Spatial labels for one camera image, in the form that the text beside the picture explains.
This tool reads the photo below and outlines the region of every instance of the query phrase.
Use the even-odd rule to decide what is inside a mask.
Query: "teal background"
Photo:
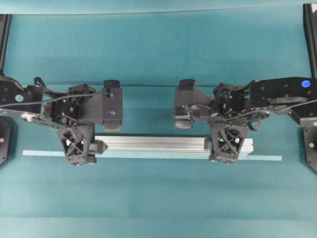
[[[4,72],[56,90],[118,79],[124,134],[205,135],[176,130],[174,87],[310,77],[302,6],[121,15],[14,15]],[[0,237],[277,237],[317,235],[316,174],[302,131],[287,116],[264,120],[255,155],[282,162],[227,166],[195,160],[22,157],[60,150],[50,128],[9,119],[10,159],[0,167]]]

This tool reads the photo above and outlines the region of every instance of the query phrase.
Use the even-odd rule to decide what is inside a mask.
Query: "blue sticker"
[[[302,82],[302,87],[303,88],[308,88],[311,85],[311,82],[309,80],[304,80]]]

